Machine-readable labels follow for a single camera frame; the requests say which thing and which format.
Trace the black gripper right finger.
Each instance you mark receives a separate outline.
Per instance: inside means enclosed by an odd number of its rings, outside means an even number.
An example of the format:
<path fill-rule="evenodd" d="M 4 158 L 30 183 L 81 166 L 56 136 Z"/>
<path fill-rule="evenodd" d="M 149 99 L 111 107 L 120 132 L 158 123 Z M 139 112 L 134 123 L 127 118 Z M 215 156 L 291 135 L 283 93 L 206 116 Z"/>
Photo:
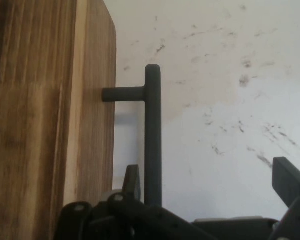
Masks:
<path fill-rule="evenodd" d="M 275 157 L 272 164 L 272 187 L 288 207 L 276 224 L 271 240 L 300 240 L 300 170 L 286 157 Z"/>

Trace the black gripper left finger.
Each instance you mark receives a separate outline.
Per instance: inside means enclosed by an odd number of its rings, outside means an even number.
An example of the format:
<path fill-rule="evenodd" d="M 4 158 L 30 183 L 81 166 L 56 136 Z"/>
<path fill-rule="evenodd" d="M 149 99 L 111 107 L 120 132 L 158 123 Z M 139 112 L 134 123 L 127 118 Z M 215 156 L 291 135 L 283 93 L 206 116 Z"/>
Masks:
<path fill-rule="evenodd" d="M 158 206 L 140 201 L 138 165 L 126 169 L 123 189 L 93 207 L 85 201 L 61 210 L 55 240 L 213 240 L 214 236 Z"/>

